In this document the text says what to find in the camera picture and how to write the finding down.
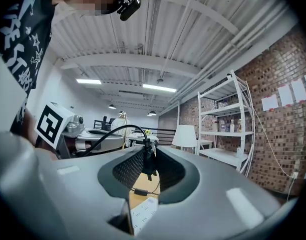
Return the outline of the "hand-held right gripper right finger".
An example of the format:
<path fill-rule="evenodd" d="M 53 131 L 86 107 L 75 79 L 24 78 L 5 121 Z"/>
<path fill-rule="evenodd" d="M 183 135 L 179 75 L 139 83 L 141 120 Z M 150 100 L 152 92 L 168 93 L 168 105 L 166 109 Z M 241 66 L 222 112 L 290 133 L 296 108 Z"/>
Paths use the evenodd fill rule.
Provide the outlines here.
<path fill-rule="evenodd" d="M 200 180 L 183 201 L 159 204 L 141 240 L 274 240 L 297 199 L 285 204 L 236 169 L 178 149 L 159 151 L 192 163 Z"/>

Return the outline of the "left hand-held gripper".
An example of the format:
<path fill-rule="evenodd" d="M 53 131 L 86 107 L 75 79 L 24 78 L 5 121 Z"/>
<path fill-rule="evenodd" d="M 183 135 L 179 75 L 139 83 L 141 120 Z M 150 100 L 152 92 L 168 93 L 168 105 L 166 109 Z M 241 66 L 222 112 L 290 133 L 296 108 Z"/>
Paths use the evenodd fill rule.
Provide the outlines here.
<path fill-rule="evenodd" d="M 39 147 L 42 141 L 55 150 L 58 159 L 69 159 L 70 152 L 65 138 L 76 139 L 76 155 L 83 156 L 87 148 L 101 139 L 107 131 L 100 129 L 84 129 L 84 119 L 56 102 L 45 104 L 34 130 L 37 133 L 35 147 Z M 112 134 L 95 147 L 88 156 L 120 150 L 124 144 L 124 138 Z"/>

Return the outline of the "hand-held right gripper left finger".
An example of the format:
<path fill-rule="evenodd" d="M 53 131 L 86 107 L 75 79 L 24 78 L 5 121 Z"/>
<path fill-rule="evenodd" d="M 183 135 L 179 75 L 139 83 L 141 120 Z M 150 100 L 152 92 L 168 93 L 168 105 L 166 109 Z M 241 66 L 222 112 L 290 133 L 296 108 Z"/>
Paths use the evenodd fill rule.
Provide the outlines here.
<path fill-rule="evenodd" d="M 39 240 L 131 240 L 129 187 L 114 167 L 143 153 L 52 160 L 22 137 L 0 132 L 0 198 Z"/>

